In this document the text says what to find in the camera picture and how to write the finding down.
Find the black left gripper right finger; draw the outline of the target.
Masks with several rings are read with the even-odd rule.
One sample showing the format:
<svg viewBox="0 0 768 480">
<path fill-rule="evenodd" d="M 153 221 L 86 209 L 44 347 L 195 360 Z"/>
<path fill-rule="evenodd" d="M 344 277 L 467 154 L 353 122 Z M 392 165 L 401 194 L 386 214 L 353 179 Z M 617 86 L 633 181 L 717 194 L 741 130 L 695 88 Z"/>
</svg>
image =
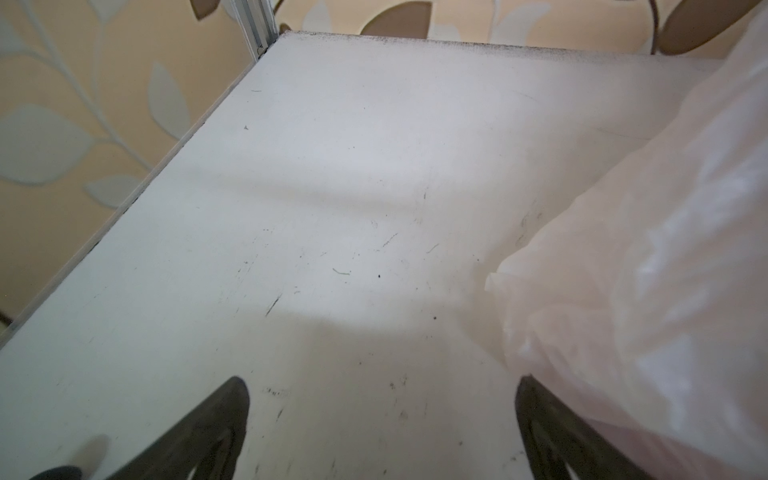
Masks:
<svg viewBox="0 0 768 480">
<path fill-rule="evenodd" d="M 535 479 L 650 477 L 531 375 L 520 379 L 515 412 Z"/>
</svg>

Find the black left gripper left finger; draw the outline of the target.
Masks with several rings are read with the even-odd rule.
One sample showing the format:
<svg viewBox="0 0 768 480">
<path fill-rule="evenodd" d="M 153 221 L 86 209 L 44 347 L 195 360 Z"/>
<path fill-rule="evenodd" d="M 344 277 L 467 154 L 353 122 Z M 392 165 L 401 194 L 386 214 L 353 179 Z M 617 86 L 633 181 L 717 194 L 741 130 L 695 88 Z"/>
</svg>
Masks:
<svg viewBox="0 0 768 480">
<path fill-rule="evenodd" d="M 113 479 L 231 479 L 246 436 L 250 396 L 233 376 Z"/>
</svg>

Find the translucent white plastic bag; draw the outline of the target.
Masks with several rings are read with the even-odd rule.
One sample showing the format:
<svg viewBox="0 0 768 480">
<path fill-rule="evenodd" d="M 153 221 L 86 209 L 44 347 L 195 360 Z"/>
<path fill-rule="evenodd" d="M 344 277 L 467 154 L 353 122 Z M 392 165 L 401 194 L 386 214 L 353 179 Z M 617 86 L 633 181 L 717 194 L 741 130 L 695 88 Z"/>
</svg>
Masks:
<svg viewBox="0 0 768 480">
<path fill-rule="evenodd" d="M 767 10 L 486 280 L 511 371 L 657 479 L 767 475 Z"/>
</svg>

